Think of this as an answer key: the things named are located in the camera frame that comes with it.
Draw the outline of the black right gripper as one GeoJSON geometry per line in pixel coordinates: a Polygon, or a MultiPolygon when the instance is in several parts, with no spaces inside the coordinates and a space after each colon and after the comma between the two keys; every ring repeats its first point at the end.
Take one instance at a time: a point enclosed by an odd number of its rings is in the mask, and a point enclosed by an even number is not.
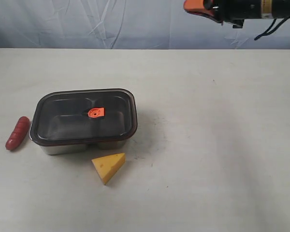
{"type": "Polygon", "coordinates": [[[185,11],[216,23],[229,23],[233,29],[242,29],[245,20],[261,19],[260,0],[186,0],[185,11]]]}

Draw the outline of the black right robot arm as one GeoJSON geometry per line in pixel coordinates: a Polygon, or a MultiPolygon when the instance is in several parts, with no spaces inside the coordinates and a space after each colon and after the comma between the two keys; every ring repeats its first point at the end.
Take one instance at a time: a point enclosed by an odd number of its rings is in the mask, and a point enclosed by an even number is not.
{"type": "Polygon", "coordinates": [[[216,23],[241,29],[249,19],[283,19],[290,16],[290,0],[186,0],[184,10],[216,23]]]}

